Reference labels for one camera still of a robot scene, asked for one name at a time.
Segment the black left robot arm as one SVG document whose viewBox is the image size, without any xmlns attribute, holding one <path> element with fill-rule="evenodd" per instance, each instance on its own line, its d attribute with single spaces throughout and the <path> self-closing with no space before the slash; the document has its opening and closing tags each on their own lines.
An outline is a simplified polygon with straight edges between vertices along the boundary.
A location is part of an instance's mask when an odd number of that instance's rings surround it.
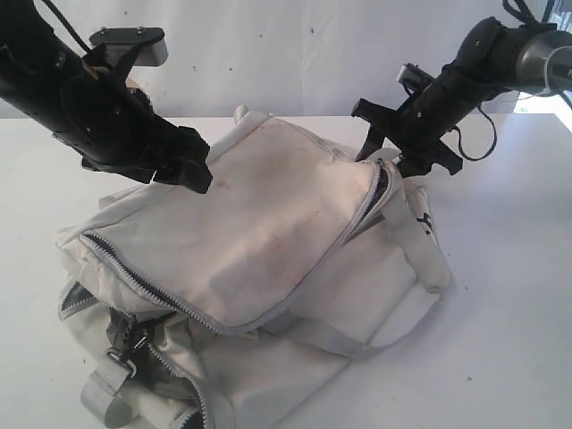
<svg viewBox="0 0 572 429">
<path fill-rule="evenodd" d="M 128 83 L 135 67 L 159 67 L 158 27 L 102 28 L 85 43 L 55 5 L 46 7 L 84 49 L 73 52 L 32 1 L 1 3 L 1 98 L 81 156 L 84 169 L 207 192 L 210 146 L 193 128 L 157 115 Z"/>
</svg>

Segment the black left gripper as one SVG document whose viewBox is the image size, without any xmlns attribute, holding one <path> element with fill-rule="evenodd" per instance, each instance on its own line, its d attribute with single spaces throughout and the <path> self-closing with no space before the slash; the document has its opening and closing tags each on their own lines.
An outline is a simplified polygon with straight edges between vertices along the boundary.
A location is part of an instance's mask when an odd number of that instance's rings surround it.
<svg viewBox="0 0 572 429">
<path fill-rule="evenodd" d="M 40 51 L 24 52 L 31 57 L 1 47 L 1 98 L 81 154 L 86 168 L 207 192 L 213 179 L 206 166 L 210 146 L 194 128 L 158 115 L 153 123 L 87 72 L 64 45 L 44 58 Z M 152 123 L 148 143 L 144 133 Z"/>
</svg>

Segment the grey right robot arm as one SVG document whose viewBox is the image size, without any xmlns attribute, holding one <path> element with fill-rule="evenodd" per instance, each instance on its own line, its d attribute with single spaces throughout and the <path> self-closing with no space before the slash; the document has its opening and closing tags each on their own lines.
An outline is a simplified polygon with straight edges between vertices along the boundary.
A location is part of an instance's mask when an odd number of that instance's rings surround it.
<svg viewBox="0 0 572 429">
<path fill-rule="evenodd" d="M 401 152 L 405 177 L 426 175 L 436 164 L 458 173 L 469 156 L 453 152 L 442 136 L 483 102 L 510 92 L 551 97 L 571 89 L 571 35 L 550 23 L 510 29 L 490 17 L 477 23 L 456 58 L 433 77 L 412 63 L 401 66 L 398 83 L 408 93 L 397 109 L 361 98 L 352 116 L 369 124 L 357 159 L 382 148 L 385 140 Z"/>
</svg>

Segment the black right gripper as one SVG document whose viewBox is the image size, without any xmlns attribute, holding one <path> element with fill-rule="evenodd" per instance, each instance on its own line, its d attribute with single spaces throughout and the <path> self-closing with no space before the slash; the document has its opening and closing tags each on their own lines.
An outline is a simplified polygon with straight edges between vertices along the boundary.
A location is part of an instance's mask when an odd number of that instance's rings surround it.
<svg viewBox="0 0 572 429">
<path fill-rule="evenodd" d="M 487 79 L 475 71 L 450 63 L 424 90 L 391 109 L 360 98 L 351 116 L 369 124 L 366 140 L 356 161 L 364 161 L 389 139 L 401 149 L 397 163 L 403 178 L 425 176 L 433 165 L 450 175 L 461 170 L 461 157 L 443 142 L 442 136 L 487 98 Z"/>
</svg>

